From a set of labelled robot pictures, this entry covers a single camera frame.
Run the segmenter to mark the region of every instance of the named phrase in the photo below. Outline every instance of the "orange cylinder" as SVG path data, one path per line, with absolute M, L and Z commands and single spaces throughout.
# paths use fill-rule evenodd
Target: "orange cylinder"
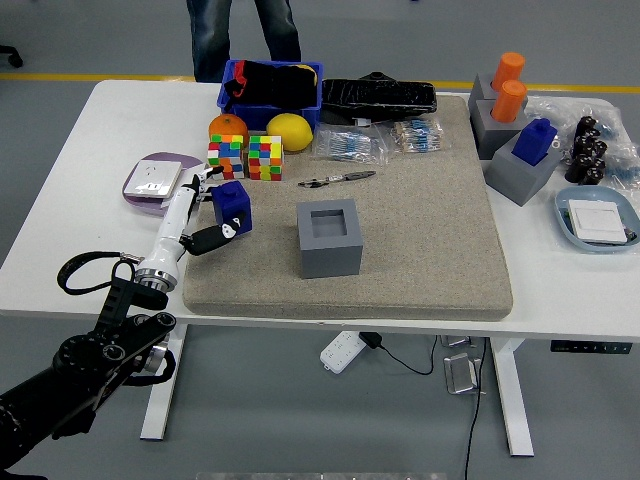
M 518 80 L 523 68 L 524 57 L 522 55 L 516 52 L 503 53 L 496 74 L 493 76 L 491 88 L 499 92 L 500 87 L 507 80 Z
M 491 110 L 491 116 L 496 122 L 511 123 L 518 116 L 527 87 L 520 80 L 507 80 L 502 84 L 496 103 Z

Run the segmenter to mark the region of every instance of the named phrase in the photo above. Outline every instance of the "blue plastic dish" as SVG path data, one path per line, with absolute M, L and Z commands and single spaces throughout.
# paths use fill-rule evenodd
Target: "blue plastic dish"
M 618 213 L 620 214 L 620 218 L 622 219 L 624 226 L 635 232 L 638 237 L 624 245 L 598 245 L 583 242 L 573 234 L 573 227 L 571 226 L 571 220 L 569 219 L 569 200 L 599 200 L 601 202 L 614 202 L 618 206 Z M 633 248 L 635 245 L 640 243 L 640 219 L 638 219 L 638 214 L 623 195 L 611 188 L 600 187 L 597 185 L 583 185 L 580 187 L 565 188 L 556 195 L 555 212 L 556 218 L 560 223 L 562 233 L 565 234 L 571 243 L 583 250 L 596 253 L 619 252 Z

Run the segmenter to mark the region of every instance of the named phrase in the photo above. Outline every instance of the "black pen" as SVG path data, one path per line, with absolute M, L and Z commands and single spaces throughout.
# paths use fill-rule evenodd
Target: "black pen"
M 375 174 L 376 172 L 373 170 L 368 170 L 366 172 L 345 173 L 344 175 L 332 175 L 331 177 L 326 177 L 322 180 L 313 178 L 311 180 L 307 180 L 306 182 L 300 182 L 298 183 L 298 185 L 306 188 L 318 188 L 318 187 L 324 187 L 325 185 L 329 185 L 330 183 L 360 180 L 361 178 L 368 178 Z

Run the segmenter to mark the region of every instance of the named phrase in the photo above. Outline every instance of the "gray block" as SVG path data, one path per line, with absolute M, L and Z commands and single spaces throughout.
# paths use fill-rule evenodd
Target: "gray block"
M 358 275 L 364 242 L 353 199 L 296 206 L 302 278 Z
M 484 178 L 491 188 L 523 206 L 547 183 L 562 155 L 551 148 L 536 166 L 529 165 L 511 153 L 518 138 L 519 134 L 498 149 Z
M 522 107 L 513 122 L 502 123 L 494 120 L 491 116 L 494 104 L 494 100 L 477 100 L 471 108 L 471 126 L 480 160 L 491 160 L 500 147 L 529 123 Z
M 467 102 L 469 111 L 471 111 L 471 107 L 475 105 L 478 100 L 496 100 L 498 98 L 498 92 L 491 87 L 493 77 L 494 75 L 491 73 L 478 73 L 476 75 L 471 94 L 469 95 L 469 101 Z M 525 97 L 522 102 L 522 108 L 526 106 L 527 97 Z

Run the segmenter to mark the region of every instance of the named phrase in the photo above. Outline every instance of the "blue basket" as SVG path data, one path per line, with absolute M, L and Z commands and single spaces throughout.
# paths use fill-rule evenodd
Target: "blue basket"
M 224 76 L 222 77 L 222 84 L 224 85 L 229 80 L 233 79 L 233 70 L 236 63 L 240 60 L 229 60 L 224 69 Z M 282 108 L 273 107 L 271 105 L 247 105 L 247 104 L 233 104 L 229 113 L 233 113 L 240 117 L 247 124 L 249 130 L 266 130 L 267 123 L 281 113 L 295 113 L 303 117 L 309 125 L 311 130 L 315 130 L 316 123 L 320 121 L 320 106 L 322 105 L 322 64 L 312 62 L 267 62 L 259 61 L 265 65 L 273 65 L 281 67 L 283 65 L 309 65 L 313 68 L 318 75 L 318 92 L 316 105 L 314 107 L 303 108 L 301 110 L 285 110 Z M 220 88 L 220 94 L 218 95 L 218 107 L 224 112 L 224 107 L 229 101 L 229 95 L 225 92 L 224 87 Z

